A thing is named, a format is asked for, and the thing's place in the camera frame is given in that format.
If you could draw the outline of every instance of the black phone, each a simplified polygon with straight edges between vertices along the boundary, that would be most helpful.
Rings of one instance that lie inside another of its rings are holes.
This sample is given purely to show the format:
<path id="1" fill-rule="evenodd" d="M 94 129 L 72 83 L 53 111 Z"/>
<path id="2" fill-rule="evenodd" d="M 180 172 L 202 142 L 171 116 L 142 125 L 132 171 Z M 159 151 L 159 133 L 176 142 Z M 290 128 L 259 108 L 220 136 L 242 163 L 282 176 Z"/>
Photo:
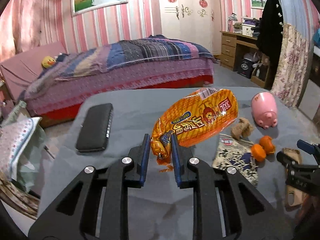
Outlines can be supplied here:
<path id="1" fill-rule="evenodd" d="M 89 108 L 76 143 L 79 152 L 97 152 L 107 148 L 112 114 L 111 103 Z"/>

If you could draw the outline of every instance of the desk drawer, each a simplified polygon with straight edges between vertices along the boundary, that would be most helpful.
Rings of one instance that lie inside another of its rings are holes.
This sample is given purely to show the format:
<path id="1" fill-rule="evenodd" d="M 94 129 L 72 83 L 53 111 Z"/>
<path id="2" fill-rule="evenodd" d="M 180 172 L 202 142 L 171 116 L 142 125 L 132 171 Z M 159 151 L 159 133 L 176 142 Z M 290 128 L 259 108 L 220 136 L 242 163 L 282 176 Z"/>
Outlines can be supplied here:
<path id="1" fill-rule="evenodd" d="M 235 58 L 221 54 L 221 63 L 226 64 L 230 67 L 233 67 L 235 64 Z"/>
<path id="2" fill-rule="evenodd" d="M 237 38 L 236 37 L 230 37 L 226 35 L 222 35 L 222 44 L 229 45 L 231 47 L 235 47 L 237 44 Z"/>
<path id="3" fill-rule="evenodd" d="M 234 57 L 236 55 L 236 48 L 222 44 L 221 53 L 230 57 Z"/>

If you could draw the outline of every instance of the blue gripper pad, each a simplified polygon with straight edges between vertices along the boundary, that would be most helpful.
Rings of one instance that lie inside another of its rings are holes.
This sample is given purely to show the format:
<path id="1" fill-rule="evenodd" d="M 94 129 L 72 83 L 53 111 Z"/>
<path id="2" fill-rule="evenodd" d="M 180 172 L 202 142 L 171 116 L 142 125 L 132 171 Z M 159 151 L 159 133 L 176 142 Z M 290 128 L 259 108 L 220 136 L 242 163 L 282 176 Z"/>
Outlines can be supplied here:
<path id="1" fill-rule="evenodd" d="M 177 186 L 181 186 L 181 166 L 180 166 L 180 160 L 178 155 L 178 140 L 175 135 L 171 135 L 171 157 L 172 157 L 172 163 L 173 163 L 173 169 L 174 169 L 174 176 L 176 179 Z"/>
<path id="2" fill-rule="evenodd" d="M 146 181 L 149 154 L 150 154 L 150 135 L 145 134 L 141 147 L 144 149 L 142 160 L 141 160 L 141 175 L 140 175 L 140 184 L 143 187 Z"/>
<path id="3" fill-rule="evenodd" d="M 303 141 L 303 140 L 299 140 L 297 141 L 297 147 L 299 149 L 301 149 L 302 151 L 305 151 L 306 153 L 309 154 L 314 154 L 315 153 L 315 148 L 313 145 Z"/>

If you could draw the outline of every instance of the gray carpet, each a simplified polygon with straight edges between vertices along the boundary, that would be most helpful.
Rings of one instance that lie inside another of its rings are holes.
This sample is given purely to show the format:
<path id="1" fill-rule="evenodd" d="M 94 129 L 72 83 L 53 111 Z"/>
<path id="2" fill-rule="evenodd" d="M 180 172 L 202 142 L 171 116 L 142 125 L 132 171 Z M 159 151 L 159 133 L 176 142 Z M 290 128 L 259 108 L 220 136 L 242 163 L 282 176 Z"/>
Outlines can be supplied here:
<path id="1" fill-rule="evenodd" d="M 220 64 L 214 65 L 213 84 L 210 87 L 259 87 L 249 78 L 239 75 Z"/>

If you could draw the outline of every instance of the gray table surface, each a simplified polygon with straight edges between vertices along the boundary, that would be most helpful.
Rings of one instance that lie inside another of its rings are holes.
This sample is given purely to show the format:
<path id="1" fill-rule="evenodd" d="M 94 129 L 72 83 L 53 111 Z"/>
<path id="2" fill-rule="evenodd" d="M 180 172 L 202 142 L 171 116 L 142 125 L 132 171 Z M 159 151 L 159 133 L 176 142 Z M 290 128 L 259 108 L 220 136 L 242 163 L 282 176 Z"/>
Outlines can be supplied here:
<path id="1" fill-rule="evenodd" d="M 263 91 L 260 88 L 225 87 L 232 90 L 239 105 L 238 117 L 245 117 L 254 124 L 251 115 L 252 97 Z M 68 183 L 86 166 L 97 169 L 108 167 L 117 159 L 127 156 L 132 147 L 142 143 L 145 133 L 151 134 L 156 120 L 173 103 L 195 91 L 190 89 L 147 89 L 120 90 L 101 93 L 86 100 L 60 148 L 50 175 L 45 178 L 39 214 L 55 199 Z M 276 99 L 278 125 L 264 130 L 256 128 L 249 139 L 255 143 L 263 135 L 270 135 L 276 151 L 284 147 L 296 148 L 299 139 L 304 139 L 292 118 L 289 109 Z M 109 145 L 100 154 L 81 155 L 75 143 L 87 110 L 94 105 L 112 103 L 114 115 L 111 124 Z M 229 134 L 230 127 L 223 133 Z M 215 158 L 218 137 L 212 137 L 193 147 L 194 156 L 212 164 Z M 301 152 L 303 162 L 314 164 L 311 155 Z M 128 218 L 130 240 L 190 240 L 193 230 L 193 192 L 191 189 L 177 188 L 173 172 L 159 173 L 163 166 L 156 164 L 156 157 L 150 153 L 147 179 L 142 189 L 129 189 Z M 277 209 L 288 217 L 294 212 L 286 212 L 283 206 L 285 194 L 285 171 L 275 156 L 268 156 L 259 165 L 257 189 Z"/>

